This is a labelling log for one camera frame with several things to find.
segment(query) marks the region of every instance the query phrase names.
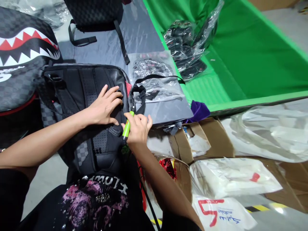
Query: black t-shirt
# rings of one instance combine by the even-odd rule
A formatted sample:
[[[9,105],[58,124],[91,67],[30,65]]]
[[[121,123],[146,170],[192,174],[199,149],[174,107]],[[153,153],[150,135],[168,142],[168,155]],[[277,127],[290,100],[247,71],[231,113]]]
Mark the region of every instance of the black t-shirt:
[[[1,230],[154,230],[137,184],[107,175],[56,187],[20,222],[29,185],[22,172],[0,169]],[[190,219],[165,213],[162,230],[173,229],[200,230]]]

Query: backpack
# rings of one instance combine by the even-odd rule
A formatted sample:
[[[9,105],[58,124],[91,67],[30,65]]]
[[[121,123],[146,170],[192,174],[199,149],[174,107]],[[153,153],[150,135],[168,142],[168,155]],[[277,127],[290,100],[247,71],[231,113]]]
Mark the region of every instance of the backpack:
[[[63,60],[46,22],[3,7],[0,15],[0,149],[5,149],[41,128],[33,80],[50,60]]]
[[[90,106],[105,84],[109,89],[119,86],[123,94],[123,105],[117,106],[111,114],[119,123],[126,123],[123,113],[135,111],[133,92],[139,92],[142,101],[136,113],[143,114],[145,110],[145,88],[136,84],[132,87],[126,73],[116,66],[46,65],[35,82],[45,127]],[[122,133],[121,125],[92,125],[72,137],[58,153],[66,165],[74,164],[81,174],[90,175],[100,170],[118,174],[125,143]]]
[[[71,24],[76,24],[76,28],[81,32],[95,32],[116,30],[124,57],[125,64],[128,65],[128,58],[124,39],[119,24],[122,21],[123,6],[121,0],[64,0],[73,20],[68,27],[70,41],[74,46],[86,46],[97,42],[95,36],[74,40]]]

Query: gray table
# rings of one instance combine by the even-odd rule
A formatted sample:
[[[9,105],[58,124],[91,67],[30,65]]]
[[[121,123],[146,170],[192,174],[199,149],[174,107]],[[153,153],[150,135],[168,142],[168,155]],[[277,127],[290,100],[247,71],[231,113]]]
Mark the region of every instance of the gray table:
[[[130,53],[164,51],[160,38],[152,24],[142,0],[123,5],[124,14],[120,24],[125,47]],[[109,64],[122,68],[128,74],[120,40],[115,30],[82,33],[75,30],[75,39],[96,36],[97,42],[85,47],[75,47],[69,41],[59,42],[63,59],[74,59],[76,63]],[[147,103],[145,115],[150,114],[154,124],[169,124],[193,116],[186,98],[168,102]]]

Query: hand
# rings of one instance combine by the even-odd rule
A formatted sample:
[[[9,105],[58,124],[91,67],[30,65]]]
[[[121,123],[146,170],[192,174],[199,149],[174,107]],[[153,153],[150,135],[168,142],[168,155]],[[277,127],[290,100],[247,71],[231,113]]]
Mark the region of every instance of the hand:
[[[128,135],[127,144],[135,155],[138,152],[142,152],[144,148],[147,148],[148,132],[153,125],[151,116],[148,118],[142,114],[135,115],[134,117],[130,113],[124,113],[124,116],[131,124],[131,129]]]
[[[119,86],[115,86],[107,91],[108,85],[105,85],[97,99],[86,109],[81,112],[84,115],[88,125],[90,124],[115,124],[119,122],[115,118],[111,118],[110,114],[119,104],[123,104],[118,97],[123,97],[121,92],[118,92]]]

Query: cardboard box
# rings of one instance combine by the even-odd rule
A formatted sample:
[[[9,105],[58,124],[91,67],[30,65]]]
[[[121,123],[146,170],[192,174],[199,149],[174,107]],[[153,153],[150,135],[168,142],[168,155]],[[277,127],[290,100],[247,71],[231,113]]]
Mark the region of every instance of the cardboard box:
[[[175,182],[183,191],[189,202],[192,203],[192,180],[190,177],[189,168],[188,166],[180,162],[175,162],[174,165],[177,176],[177,180]]]
[[[259,160],[283,187],[280,191],[266,193],[265,197],[300,212],[308,213],[308,162],[281,163],[280,166],[285,170],[284,176],[274,161]]]
[[[300,0],[249,0],[260,11],[294,7]]]
[[[174,157],[187,164],[207,158],[235,157],[233,145],[220,121],[207,118],[199,123],[186,124],[185,126],[187,126],[187,131],[191,137],[197,134],[208,140],[211,148],[205,155],[193,158],[186,134],[183,129],[179,129],[175,136],[169,136]]]

